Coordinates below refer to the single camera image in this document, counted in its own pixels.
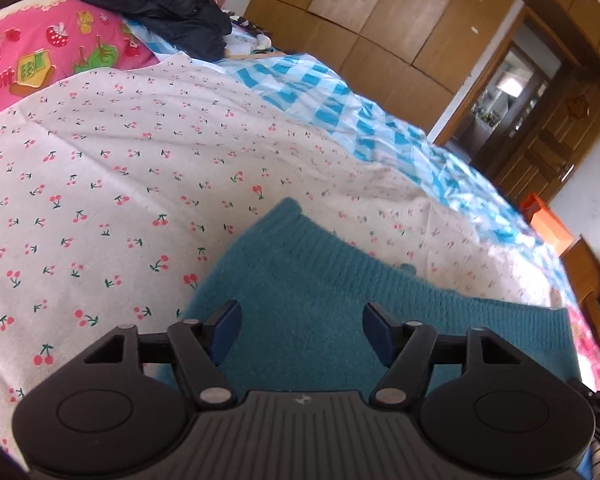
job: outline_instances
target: metal screw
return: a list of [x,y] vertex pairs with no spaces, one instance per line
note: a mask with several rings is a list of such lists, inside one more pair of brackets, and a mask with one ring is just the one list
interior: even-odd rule
[[383,404],[400,404],[407,399],[407,394],[398,388],[382,388],[376,391],[376,400]]
[[226,388],[207,388],[200,393],[200,399],[209,404],[222,404],[231,399],[231,391]]

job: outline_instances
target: orange box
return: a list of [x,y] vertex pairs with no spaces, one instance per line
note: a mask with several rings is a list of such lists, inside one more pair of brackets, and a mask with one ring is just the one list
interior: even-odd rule
[[520,204],[520,208],[529,225],[535,229],[542,240],[554,247],[558,256],[573,244],[571,233],[536,193],[531,193]]

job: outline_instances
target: wooden door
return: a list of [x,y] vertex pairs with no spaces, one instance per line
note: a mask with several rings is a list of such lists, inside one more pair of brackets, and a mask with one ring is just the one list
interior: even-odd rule
[[575,68],[562,88],[493,180],[512,202],[549,202],[600,136],[600,77]]
[[451,0],[416,56],[414,67],[457,92],[514,1]]

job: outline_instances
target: red decoration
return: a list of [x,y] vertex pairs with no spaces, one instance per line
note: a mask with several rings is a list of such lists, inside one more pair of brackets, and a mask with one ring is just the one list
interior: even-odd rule
[[46,40],[53,46],[65,46],[69,43],[69,35],[64,30],[64,23],[52,25],[46,30]]
[[0,88],[8,87],[13,83],[13,79],[15,78],[15,71],[12,67],[8,67],[0,73]]
[[133,38],[126,38],[125,56],[140,56],[140,44]]
[[10,28],[4,33],[4,37],[9,41],[19,41],[20,31],[17,28]]

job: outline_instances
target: round black pad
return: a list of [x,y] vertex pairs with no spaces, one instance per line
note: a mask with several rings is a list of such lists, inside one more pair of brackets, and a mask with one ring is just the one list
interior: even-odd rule
[[495,392],[475,403],[475,414],[494,430],[527,433],[547,421],[549,408],[542,399],[526,392]]
[[133,409],[131,400],[119,392],[84,390],[60,403],[58,418],[70,430],[101,433],[124,424]]
[[433,390],[420,411],[426,437],[482,474],[531,477],[575,468],[593,437],[591,408],[513,350],[518,364],[474,359],[460,378]]
[[[30,468],[59,478],[121,476],[158,460],[183,435],[190,413],[175,390],[142,374],[135,329],[106,338],[16,408],[13,434]],[[90,362],[122,344],[119,362]]]

